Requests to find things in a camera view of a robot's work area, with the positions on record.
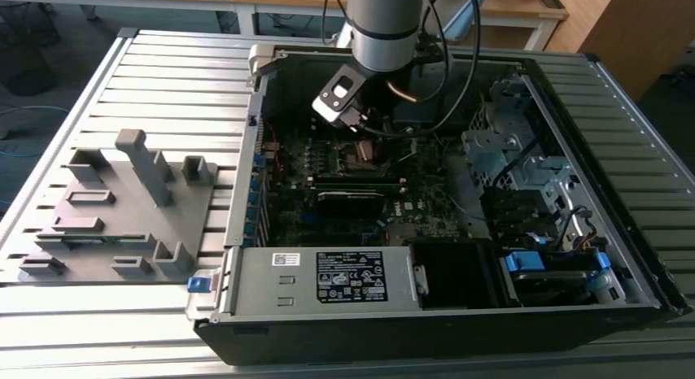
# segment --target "wooden table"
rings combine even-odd
[[[234,11],[239,16],[242,34],[258,33],[258,14],[321,15],[325,0],[11,0],[75,3],[115,7],[159,7],[207,11]],[[337,0],[329,1],[329,16],[342,16]],[[524,48],[544,50],[558,22],[569,12],[549,7],[542,0],[486,0],[482,7],[484,26],[530,28],[534,32]]]
[[[321,15],[325,0],[235,0],[247,7],[246,12]],[[338,4],[330,0],[330,8]],[[558,23],[570,13],[550,7],[544,0],[486,0],[482,6],[482,24],[490,27],[530,28],[533,30],[524,45],[526,50],[544,50]],[[243,34],[255,34],[255,30]]]

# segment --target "blue cable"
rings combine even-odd
[[[61,111],[63,113],[70,113],[70,110],[67,110],[66,108],[61,108],[61,107],[53,107],[51,105],[29,105],[26,107],[14,107],[11,109],[9,109],[7,111],[3,111],[0,112],[0,115],[6,115],[9,113],[13,113],[15,111],[21,111],[21,110],[47,110],[47,111]]]
[[[14,105],[6,104],[3,102],[0,102],[0,105],[6,105],[9,107],[13,107],[7,111],[2,111],[0,112],[0,116],[6,115],[9,113],[13,113],[13,112],[21,111],[21,110],[33,110],[33,109],[34,110],[47,110],[47,111],[61,111],[63,113],[70,113],[70,110],[67,110],[66,108],[53,107],[51,105],[29,105],[26,107],[15,107]],[[26,158],[26,157],[38,157],[42,154],[41,153],[39,154],[17,154],[17,153],[10,153],[7,151],[0,151],[0,155],[5,155],[7,157],[22,157],[22,158]]]
[[[26,158],[26,157],[38,157],[41,156],[42,154],[17,154],[17,153],[9,153],[7,151],[0,151],[0,155],[5,155],[7,157],[22,157],[22,158]]]

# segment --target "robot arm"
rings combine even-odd
[[[478,1],[472,2],[477,9],[476,16],[480,17]],[[433,7],[434,1],[429,0],[429,3]],[[423,0],[349,0],[347,23],[353,29],[354,61],[342,65],[313,102],[314,110],[337,127],[347,127],[357,132],[365,127],[370,111],[389,114],[402,98],[419,102],[409,98],[402,88],[409,85],[414,60],[418,58],[422,14]],[[444,31],[438,15],[437,22]],[[449,64],[446,47],[442,51],[444,55],[435,55],[437,61],[444,56]],[[422,62],[429,61],[427,56],[419,59],[423,59]],[[449,66],[438,92],[448,82],[448,74]]]

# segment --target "cable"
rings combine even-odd
[[[343,12],[343,16],[346,17],[346,22],[350,24],[349,11],[346,11],[346,7],[343,6],[343,2],[337,0],[338,6],[341,7],[341,11]]]
[[[22,157],[22,158],[29,158],[29,157],[38,157],[41,156],[42,154],[17,154],[17,153],[9,153],[7,151],[0,151],[0,155],[5,155],[7,157]]]
[[[425,31],[425,25],[427,24],[427,18],[430,17],[430,11],[433,10],[431,7],[429,7],[426,10],[425,10],[425,16],[423,16],[423,23],[421,25],[421,29]]]
[[[329,45],[326,42],[326,12],[329,10],[329,0],[325,0],[325,9],[322,10],[322,42],[325,46]]]
[[[53,106],[49,106],[49,105],[30,105],[30,106],[26,106],[26,107],[15,107],[15,108],[9,109],[7,111],[2,111],[0,112],[0,116],[6,115],[9,113],[13,113],[15,111],[22,111],[22,110],[29,110],[29,111],[30,110],[37,110],[37,111],[47,110],[47,111],[61,111],[63,113],[70,113],[70,110],[67,110],[66,108],[53,107]]]
[[[496,176],[496,179],[493,180],[493,184],[490,185],[492,187],[498,186],[500,182],[502,181],[502,178],[520,165],[520,163],[522,162],[522,159],[526,158],[526,156],[529,155],[529,153],[532,152],[534,147],[538,146],[538,144],[540,144],[540,139],[536,138],[532,141],[532,143],[526,145],[526,147],[522,149],[522,151],[520,151],[520,154],[517,155],[517,157],[514,157],[510,164],[508,166],[505,166],[505,169],[502,169],[502,171],[498,173],[498,176]]]
[[[588,207],[578,204],[577,207],[570,210],[570,214],[568,214],[568,216],[565,217],[564,224],[562,224],[560,234],[558,234],[558,240],[557,240],[556,247],[554,247],[556,250],[558,250],[564,245],[565,234],[568,233],[568,228],[570,227],[570,222],[573,221],[573,216],[576,216],[576,214],[584,210],[588,210]]]
[[[594,226],[594,223],[592,223],[592,220],[589,218],[585,218],[585,223],[592,228],[592,232],[588,234],[588,236],[580,241],[580,245],[577,245],[577,248],[586,250],[589,248],[588,244],[597,238],[600,235],[600,231],[597,230],[597,226]]]
[[[371,128],[371,127],[367,127],[367,126],[362,127],[362,129],[365,131],[367,131],[369,133],[374,133],[375,135],[378,135],[381,137],[391,137],[394,139],[407,139],[407,138],[411,138],[411,137],[426,137],[431,133],[434,133],[439,129],[439,127],[442,125],[445,125],[445,123],[454,116],[454,112],[457,111],[457,108],[460,107],[460,104],[465,100],[466,94],[469,92],[470,84],[472,84],[472,82],[474,80],[474,75],[477,74],[478,58],[481,56],[481,33],[482,33],[481,7],[480,7],[480,4],[478,4],[478,0],[470,0],[470,1],[473,3],[473,6],[474,6],[474,21],[477,23],[477,27],[474,28],[474,34],[476,34],[476,36],[474,36],[474,55],[473,55],[472,64],[470,64],[469,79],[466,80],[465,88],[461,91],[461,95],[457,98],[457,102],[454,103],[453,107],[450,108],[448,114],[445,115],[445,117],[442,118],[439,123],[435,124],[435,126],[431,129],[426,129],[425,131],[421,131],[418,133],[386,133],[385,131],[379,131],[379,130]]]
[[[462,211],[468,216],[470,216],[474,219],[482,220],[484,222],[488,222],[486,218],[482,218],[481,216],[476,216],[474,214],[468,212],[468,210],[457,203],[457,200],[454,200],[454,196],[452,194],[449,195],[449,199],[453,201],[454,206],[457,206],[460,211]]]
[[[421,104],[423,102],[427,102],[429,100],[431,100],[433,98],[439,96],[442,94],[442,91],[445,90],[445,87],[448,86],[448,82],[449,82],[450,62],[449,62],[448,41],[445,40],[445,28],[442,27],[442,19],[439,18],[439,13],[437,12],[437,9],[435,9],[435,1],[434,0],[427,0],[427,1],[430,3],[429,9],[435,10],[437,26],[438,26],[439,30],[442,31],[442,55],[445,56],[445,58],[444,58],[445,59],[445,74],[442,75],[442,81],[439,83],[439,86],[437,87],[435,92],[425,98],[418,98],[418,97],[413,96],[411,94],[406,93],[403,90],[399,89],[399,87],[391,81],[387,81],[387,87],[394,92],[394,94],[398,95],[399,97],[402,97],[403,99],[406,99],[409,102],[413,102],[414,104]]]

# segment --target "black cable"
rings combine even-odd
[[[427,1],[430,3],[429,9],[435,9],[435,0],[427,0]],[[450,71],[450,66],[452,66],[450,61],[449,61],[449,47],[448,47],[448,41],[445,40],[445,28],[442,27],[442,19],[439,17],[439,13],[437,12],[437,9],[435,9],[435,20],[437,20],[437,27],[439,28],[441,34],[442,34],[442,55],[445,56],[445,58],[444,58],[445,59],[445,74],[442,75],[442,81],[439,83],[439,86],[437,87],[435,92],[425,98],[415,98],[418,101],[414,103],[417,103],[417,104],[427,102],[433,98],[439,96],[442,94],[442,91],[448,87],[448,82],[449,82],[449,71]]]
[[[472,82],[474,80],[474,75],[477,74],[478,58],[481,56],[481,33],[482,33],[481,7],[480,7],[480,4],[478,4],[478,0],[470,0],[470,1],[472,1],[473,6],[474,6],[474,21],[477,23],[477,27],[474,28],[474,34],[476,34],[476,37],[474,37],[474,55],[473,55],[472,64],[470,64],[469,79],[466,80],[465,88],[461,91],[461,95],[457,98],[457,102],[454,103],[452,109],[449,110],[449,113],[445,115],[445,117],[442,118],[439,123],[435,124],[435,126],[431,129],[426,129],[425,131],[421,131],[418,133],[386,133],[385,131],[379,131],[377,129],[373,129],[373,128],[365,126],[362,129],[365,131],[367,131],[369,133],[374,133],[375,135],[378,135],[381,137],[391,137],[394,139],[409,139],[409,138],[414,138],[414,137],[426,137],[430,134],[435,133],[435,131],[439,129],[439,127],[442,125],[445,125],[445,123],[454,116],[454,112],[457,111],[457,108],[460,107],[461,102],[465,100],[466,94],[469,92],[470,84],[472,84]]]
[[[492,187],[498,186],[500,181],[505,178],[508,173],[512,172],[512,170],[520,165],[520,163],[522,162],[522,159],[526,158],[526,156],[529,155],[529,153],[532,152],[534,147],[538,146],[538,144],[540,144],[540,138],[537,137],[537,138],[534,138],[532,143],[526,145],[526,147],[522,149],[522,151],[520,151],[520,154],[517,155],[517,157],[514,157],[510,164],[508,166],[505,166],[505,169],[502,169],[502,171],[498,173],[498,176],[496,176],[496,179],[493,180],[493,184],[490,185]]]
[[[423,23],[421,24],[421,29],[425,31],[425,25],[427,24],[427,18],[430,17],[430,11],[433,10],[431,7],[429,7],[426,10],[425,10],[425,16],[423,16]]]
[[[322,42],[325,46],[329,45],[326,42],[326,11],[329,10],[329,0],[325,0],[325,9],[322,10]]]
[[[338,6],[341,7],[341,10],[343,12],[343,16],[346,17],[346,22],[350,24],[350,17],[349,12],[346,11],[346,7],[343,6],[343,2],[341,0],[337,0]]]
[[[568,214],[568,216],[565,217],[564,224],[560,230],[561,233],[558,234],[558,240],[556,242],[556,250],[558,250],[564,246],[565,234],[568,233],[568,228],[570,227],[573,216],[576,216],[576,214],[584,210],[588,210],[588,207],[578,204],[577,207],[570,210],[570,214]]]

